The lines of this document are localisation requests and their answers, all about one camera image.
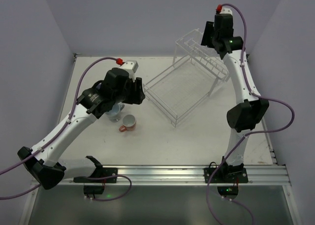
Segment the coral orange mug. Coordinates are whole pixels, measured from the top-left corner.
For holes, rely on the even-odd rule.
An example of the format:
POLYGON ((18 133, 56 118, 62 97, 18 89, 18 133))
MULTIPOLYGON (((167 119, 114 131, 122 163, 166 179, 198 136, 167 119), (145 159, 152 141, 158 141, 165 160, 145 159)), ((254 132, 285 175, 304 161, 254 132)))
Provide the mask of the coral orange mug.
POLYGON ((125 115, 122 120, 122 125, 119 128, 120 132, 133 131, 136 128, 136 118, 131 115, 125 115))

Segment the pale grey footed cup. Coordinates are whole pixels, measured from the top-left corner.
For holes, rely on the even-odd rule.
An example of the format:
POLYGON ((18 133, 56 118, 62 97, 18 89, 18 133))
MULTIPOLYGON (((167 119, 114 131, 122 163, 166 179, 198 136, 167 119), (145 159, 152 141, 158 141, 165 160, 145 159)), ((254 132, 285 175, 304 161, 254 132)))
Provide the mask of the pale grey footed cup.
POLYGON ((112 109, 108 112, 105 112, 107 118, 112 122, 118 122, 121 117, 121 111, 124 109, 124 103, 116 103, 113 105, 112 109))

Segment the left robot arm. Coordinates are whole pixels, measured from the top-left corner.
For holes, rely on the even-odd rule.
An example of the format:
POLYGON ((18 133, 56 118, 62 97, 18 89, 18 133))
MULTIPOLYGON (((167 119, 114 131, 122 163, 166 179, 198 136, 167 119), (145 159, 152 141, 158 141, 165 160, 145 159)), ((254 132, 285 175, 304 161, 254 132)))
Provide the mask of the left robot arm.
POLYGON ((31 148, 22 147, 18 157, 46 190, 63 179, 101 176, 101 163, 92 156, 83 160, 61 160, 60 157, 87 127, 110 111, 114 104, 141 104, 144 98, 142 78, 131 78, 126 70, 114 67, 107 71, 104 80, 97 81, 75 99, 68 116, 44 139, 31 148))

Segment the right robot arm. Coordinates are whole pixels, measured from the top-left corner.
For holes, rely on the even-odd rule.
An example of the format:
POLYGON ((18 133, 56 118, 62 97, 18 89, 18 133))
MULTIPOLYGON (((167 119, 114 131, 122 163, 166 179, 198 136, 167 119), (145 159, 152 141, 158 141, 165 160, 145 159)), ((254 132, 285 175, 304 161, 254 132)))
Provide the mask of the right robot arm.
POLYGON ((244 169, 244 153, 249 133, 255 129, 266 113, 269 102, 253 94, 254 82, 242 51, 243 39, 234 36, 233 15, 223 8, 215 14, 213 22, 206 23, 201 45, 215 49, 223 61, 233 84, 236 105, 227 114, 231 128, 229 144, 222 162, 216 168, 209 168, 211 182, 232 183, 237 179, 247 182, 244 169))

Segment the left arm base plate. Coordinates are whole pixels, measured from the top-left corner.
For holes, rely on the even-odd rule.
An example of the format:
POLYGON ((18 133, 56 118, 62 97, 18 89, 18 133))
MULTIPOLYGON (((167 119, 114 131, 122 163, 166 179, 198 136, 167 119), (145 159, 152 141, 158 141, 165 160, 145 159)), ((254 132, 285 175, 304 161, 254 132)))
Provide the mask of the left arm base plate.
MULTIPOLYGON (((95 166, 92 174, 87 176, 89 178, 102 178, 102 177, 109 177, 118 174, 118 169, 116 167, 103 167, 103 165, 93 156, 86 156, 86 158, 92 162, 95 166)), ((91 180, 86 179, 85 177, 75 177, 73 179, 74 183, 116 183, 117 178, 109 178, 103 180, 91 180)))

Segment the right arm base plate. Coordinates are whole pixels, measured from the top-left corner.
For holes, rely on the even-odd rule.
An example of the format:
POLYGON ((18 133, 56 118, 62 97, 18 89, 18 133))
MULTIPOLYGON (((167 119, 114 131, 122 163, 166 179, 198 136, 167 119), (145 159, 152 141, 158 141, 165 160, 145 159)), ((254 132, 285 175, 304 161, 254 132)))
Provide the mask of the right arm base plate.
MULTIPOLYGON (((211 162, 208 167, 203 168, 205 183, 208 183, 209 178, 216 170, 217 165, 211 162)), ((213 175, 210 183, 248 183, 247 171, 244 164, 237 166, 228 165, 226 162, 221 166, 218 171, 213 175)))

